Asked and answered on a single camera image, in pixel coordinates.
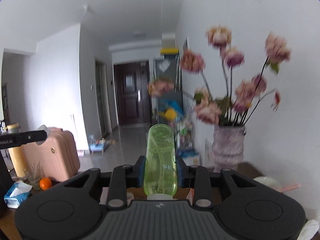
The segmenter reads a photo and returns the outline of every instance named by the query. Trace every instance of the glass vase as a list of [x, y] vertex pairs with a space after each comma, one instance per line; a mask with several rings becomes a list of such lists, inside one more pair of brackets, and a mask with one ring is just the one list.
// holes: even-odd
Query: glass vase
[[214, 159], [214, 172], [222, 168], [237, 169], [243, 161], [245, 127], [214, 127], [211, 156]]

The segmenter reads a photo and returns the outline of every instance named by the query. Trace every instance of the orange fruit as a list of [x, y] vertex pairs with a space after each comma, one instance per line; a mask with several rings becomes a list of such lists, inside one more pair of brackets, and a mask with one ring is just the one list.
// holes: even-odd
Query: orange fruit
[[42, 190], [46, 190], [52, 187], [52, 182], [49, 178], [42, 178], [39, 184]]

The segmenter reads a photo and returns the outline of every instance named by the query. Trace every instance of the ribbed gray panel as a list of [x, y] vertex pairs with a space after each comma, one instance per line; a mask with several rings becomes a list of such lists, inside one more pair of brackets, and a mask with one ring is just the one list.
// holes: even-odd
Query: ribbed gray panel
[[83, 240], [236, 240], [210, 212], [187, 201], [133, 201], [123, 211], [109, 212], [100, 227]]

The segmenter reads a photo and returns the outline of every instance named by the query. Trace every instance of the translucent green water bottle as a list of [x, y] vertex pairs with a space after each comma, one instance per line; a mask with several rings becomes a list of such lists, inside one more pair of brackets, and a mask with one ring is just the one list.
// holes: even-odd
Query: translucent green water bottle
[[165, 124], [156, 124], [148, 134], [144, 192], [150, 200], [169, 200], [177, 187], [173, 131]]

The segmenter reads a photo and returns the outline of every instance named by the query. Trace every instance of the floor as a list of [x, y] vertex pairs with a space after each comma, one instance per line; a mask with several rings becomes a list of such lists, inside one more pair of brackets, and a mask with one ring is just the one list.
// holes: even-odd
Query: floor
[[139, 156], [146, 155], [148, 130], [148, 126], [116, 129], [107, 139], [114, 139], [117, 143], [109, 145], [103, 153], [80, 156], [79, 171], [99, 168], [101, 172], [109, 172], [123, 164], [135, 164]]

